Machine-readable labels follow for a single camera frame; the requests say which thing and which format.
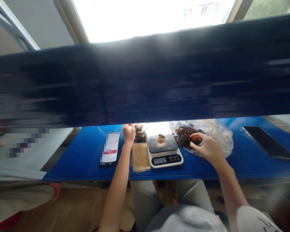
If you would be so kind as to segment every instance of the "plastic bag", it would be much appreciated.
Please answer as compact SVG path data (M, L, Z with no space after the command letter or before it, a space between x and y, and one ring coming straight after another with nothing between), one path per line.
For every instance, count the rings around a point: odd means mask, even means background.
M190 121L172 121L170 122L170 129L173 135L176 135L176 129L182 126L189 126L196 130L202 130L208 136L217 140L220 144L224 156L227 158L234 147L233 132L227 128L222 122L217 119L200 119ZM201 156L196 150L192 148L185 148L191 154Z
M147 143L133 144L130 166L136 173L150 170Z
M146 123L135 123L135 141L145 142L146 141Z

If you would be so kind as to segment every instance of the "phone screen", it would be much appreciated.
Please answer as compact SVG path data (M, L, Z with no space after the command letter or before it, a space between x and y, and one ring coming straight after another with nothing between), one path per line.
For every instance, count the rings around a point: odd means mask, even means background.
M290 152L274 140L262 128L256 126L244 126L243 129L269 156L290 159Z
M113 132L108 134L102 154L103 163L115 162L117 159L118 146L119 146L120 132Z

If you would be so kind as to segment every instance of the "table surface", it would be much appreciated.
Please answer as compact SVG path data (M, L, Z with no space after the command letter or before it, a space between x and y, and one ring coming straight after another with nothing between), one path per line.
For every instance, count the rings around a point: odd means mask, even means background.
M242 130L242 126L259 126L290 151L290 134L263 117L220 119L233 131L234 149L227 158L237 178L290 178L290 162L266 155ZM83 127L43 180L111 180L116 166L100 168L100 156L106 134L121 131L122 125ZM119 153L124 143L121 133ZM178 166L151 169L142 173L129 171L130 180L145 179L218 179L215 169L203 158L180 148L184 163Z

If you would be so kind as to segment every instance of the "hand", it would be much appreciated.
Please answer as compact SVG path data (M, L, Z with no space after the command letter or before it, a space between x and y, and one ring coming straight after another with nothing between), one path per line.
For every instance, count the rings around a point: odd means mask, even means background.
M135 126L134 124L124 124L122 126L123 137L125 138L125 143L133 144L135 140Z
M226 164L227 161L223 155L221 146L215 139L202 133L195 133L195 134L192 134L190 137L193 138L192 139L193 141L201 140L201 139L203 140L204 144L200 147L195 145L192 142L190 142L190 146L194 150L199 152L201 156L204 157L208 162L210 162L214 166L215 169Z

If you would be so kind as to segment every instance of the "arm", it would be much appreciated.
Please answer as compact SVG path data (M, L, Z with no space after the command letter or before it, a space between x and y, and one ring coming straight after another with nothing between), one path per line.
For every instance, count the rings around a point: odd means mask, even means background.
M122 147L117 168L106 197L99 231L118 232L120 229L123 204L125 201L129 177L130 153L135 139L134 124L131 124L131 130L129 129L128 124L124 124L122 132L125 138L125 143Z
M190 146L199 152L216 169L220 180L222 195L225 200L231 231L237 232L237 210L241 206L249 205L239 186L235 172L228 164L219 143L215 139L202 133L195 133L190 137L192 137L194 141L200 139L204 141L201 147L198 147L192 142Z

